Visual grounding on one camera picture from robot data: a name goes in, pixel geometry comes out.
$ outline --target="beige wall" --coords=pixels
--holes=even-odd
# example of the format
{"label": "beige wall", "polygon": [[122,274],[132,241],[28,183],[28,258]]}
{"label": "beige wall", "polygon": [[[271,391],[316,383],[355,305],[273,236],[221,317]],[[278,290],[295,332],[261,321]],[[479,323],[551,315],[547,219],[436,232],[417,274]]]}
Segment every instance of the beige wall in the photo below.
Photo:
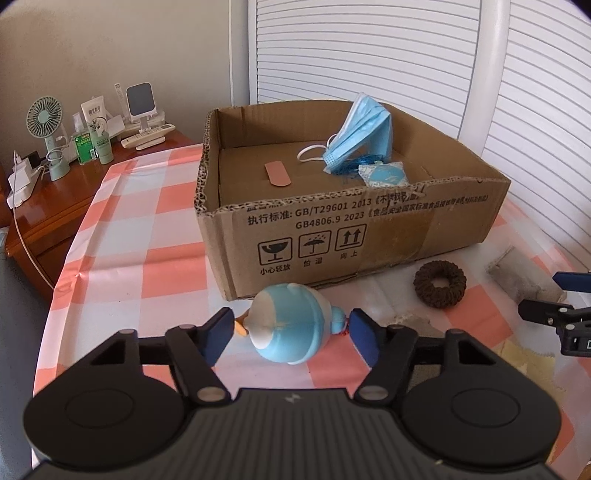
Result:
{"label": "beige wall", "polygon": [[149,81],[167,121],[196,142],[207,112],[230,104],[227,0],[17,0],[0,16],[0,163],[45,154],[25,126],[53,95],[64,124],[93,95],[117,115],[113,85]]}

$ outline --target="brown hair tie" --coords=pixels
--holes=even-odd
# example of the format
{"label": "brown hair tie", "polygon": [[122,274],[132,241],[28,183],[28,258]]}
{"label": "brown hair tie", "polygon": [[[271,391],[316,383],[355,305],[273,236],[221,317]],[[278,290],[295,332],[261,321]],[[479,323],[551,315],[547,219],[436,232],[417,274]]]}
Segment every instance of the brown hair tie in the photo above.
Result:
{"label": "brown hair tie", "polygon": [[[446,278],[448,287],[436,287],[433,279]],[[456,264],[435,260],[425,263],[414,276],[414,291],[430,307],[444,309],[459,302],[466,291],[466,276]]]}

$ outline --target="tablecloth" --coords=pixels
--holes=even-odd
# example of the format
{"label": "tablecloth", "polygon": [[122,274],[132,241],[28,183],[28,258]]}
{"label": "tablecloth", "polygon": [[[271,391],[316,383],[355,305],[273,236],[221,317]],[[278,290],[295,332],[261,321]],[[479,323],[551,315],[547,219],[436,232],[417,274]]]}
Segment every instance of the tablecloth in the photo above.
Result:
{"label": "tablecloth", "polygon": [[[56,285],[35,392],[119,329],[160,336],[182,323],[202,325],[223,306],[236,315],[248,308],[249,300],[222,298],[205,254],[193,209],[201,153],[202,146],[195,145],[109,169]],[[416,298],[412,280],[424,261],[322,293],[345,312],[360,307],[385,324],[396,314],[414,313],[440,331],[464,329],[517,358],[516,366],[560,404],[563,426],[551,464],[574,480],[591,458],[591,361],[560,355],[554,329],[523,322],[515,303],[485,273],[486,265],[509,245],[550,273],[571,270],[552,241],[506,201],[484,243],[438,257],[453,261],[467,276],[466,294],[457,306],[436,310]],[[586,299],[569,294],[569,302],[580,307]],[[166,367],[148,365],[145,372],[172,385]],[[348,336],[333,336],[304,364],[285,365],[264,360],[248,338],[235,335],[216,364],[233,395],[240,387],[346,387],[352,392],[367,372]]]}

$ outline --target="rubber toy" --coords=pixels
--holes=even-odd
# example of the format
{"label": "rubber toy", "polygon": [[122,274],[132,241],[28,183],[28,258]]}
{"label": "rubber toy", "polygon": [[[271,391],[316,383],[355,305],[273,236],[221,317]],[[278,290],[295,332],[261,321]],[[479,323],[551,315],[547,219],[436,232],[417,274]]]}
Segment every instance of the rubber toy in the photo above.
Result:
{"label": "rubber toy", "polygon": [[331,334],[342,333],[346,317],[316,290],[283,283],[256,295],[243,325],[263,358],[297,365],[320,350]]}

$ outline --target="umbrella icon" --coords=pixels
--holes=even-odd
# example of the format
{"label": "umbrella icon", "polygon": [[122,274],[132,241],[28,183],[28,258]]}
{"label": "umbrella icon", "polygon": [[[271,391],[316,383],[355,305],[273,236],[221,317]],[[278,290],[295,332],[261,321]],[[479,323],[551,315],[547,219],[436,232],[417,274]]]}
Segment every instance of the umbrella icon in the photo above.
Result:
{"label": "umbrella icon", "polygon": [[314,253],[314,249],[316,248],[316,245],[320,245],[320,244],[325,243],[324,238],[325,238],[324,235],[322,235],[322,237],[317,236],[315,238],[312,238],[312,239],[308,240],[304,244],[304,247],[312,247],[312,252],[311,253],[313,254]]}
{"label": "umbrella icon", "polygon": [[261,248],[266,253],[273,255],[273,258],[270,261],[280,260],[279,258],[277,258],[277,254],[279,252],[282,252],[283,250],[285,250],[285,248],[287,247],[287,244],[288,243],[289,242],[281,242],[279,244],[263,245]]}

